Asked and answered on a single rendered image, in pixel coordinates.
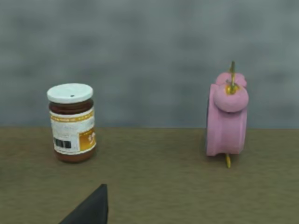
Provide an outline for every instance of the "white lid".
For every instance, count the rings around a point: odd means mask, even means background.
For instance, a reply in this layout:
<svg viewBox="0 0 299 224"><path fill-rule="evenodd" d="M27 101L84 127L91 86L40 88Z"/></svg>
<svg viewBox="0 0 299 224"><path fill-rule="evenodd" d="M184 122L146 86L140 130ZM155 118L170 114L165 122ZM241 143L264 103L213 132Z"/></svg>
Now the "white lid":
<svg viewBox="0 0 299 224"><path fill-rule="evenodd" d="M93 89L86 84L68 83L50 88L47 96L48 100L54 103L79 103L90 99L93 96Z"/></svg>

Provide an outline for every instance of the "alarm clock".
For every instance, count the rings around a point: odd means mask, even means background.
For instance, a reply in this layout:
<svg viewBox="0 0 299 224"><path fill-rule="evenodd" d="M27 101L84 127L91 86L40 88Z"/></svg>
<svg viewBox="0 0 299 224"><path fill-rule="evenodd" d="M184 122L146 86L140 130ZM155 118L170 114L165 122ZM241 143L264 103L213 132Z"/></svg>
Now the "alarm clock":
<svg viewBox="0 0 299 224"><path fill-rule="evenodd" d="M206 154L226 155L230 168L230 154L239 154L244 147L247 105L247 82L241 73L235 73L235 63L229 72L221 73L210 86L206 121Z"/></svg>

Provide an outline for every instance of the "white label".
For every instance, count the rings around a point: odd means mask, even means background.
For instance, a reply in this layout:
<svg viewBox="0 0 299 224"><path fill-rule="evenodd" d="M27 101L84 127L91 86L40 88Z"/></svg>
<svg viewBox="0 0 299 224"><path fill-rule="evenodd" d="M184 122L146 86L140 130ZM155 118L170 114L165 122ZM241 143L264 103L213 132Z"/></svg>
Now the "white label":
<svg viewBox="0 0 299 224"><path fill-rule="evenodd" d="M50 112L54 149L66 155L78 155L96 145L94 109L73 115Z"/></svg>

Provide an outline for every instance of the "table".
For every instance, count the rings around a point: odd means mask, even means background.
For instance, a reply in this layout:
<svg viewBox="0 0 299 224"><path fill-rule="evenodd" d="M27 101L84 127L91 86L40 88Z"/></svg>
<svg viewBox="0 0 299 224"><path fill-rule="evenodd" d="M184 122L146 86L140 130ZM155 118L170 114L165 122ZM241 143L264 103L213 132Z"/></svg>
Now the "table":
<svg viewBox="0 0 299 224"><path fill-rule="evenodd" d="M2 224L57 224L102 183L110 224L298 224L299 130L250 129L245 149L207 158L204 129L100 128L80 164L49 128L0 128Z"/></svg>

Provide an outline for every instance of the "gray wall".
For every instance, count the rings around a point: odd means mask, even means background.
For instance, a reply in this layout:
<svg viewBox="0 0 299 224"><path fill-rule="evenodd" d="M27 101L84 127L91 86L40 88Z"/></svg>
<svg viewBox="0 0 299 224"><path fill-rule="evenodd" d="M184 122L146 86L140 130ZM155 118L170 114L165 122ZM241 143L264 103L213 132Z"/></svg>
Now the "gray wall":
<svg viewBox="0 0 299 224"><path fill-rule="evenodd" d="M203 127L232 59L249 127L299 128L298 0L0 0L0 125L48 126L48 88L83 82L99 126Z"/></svg>

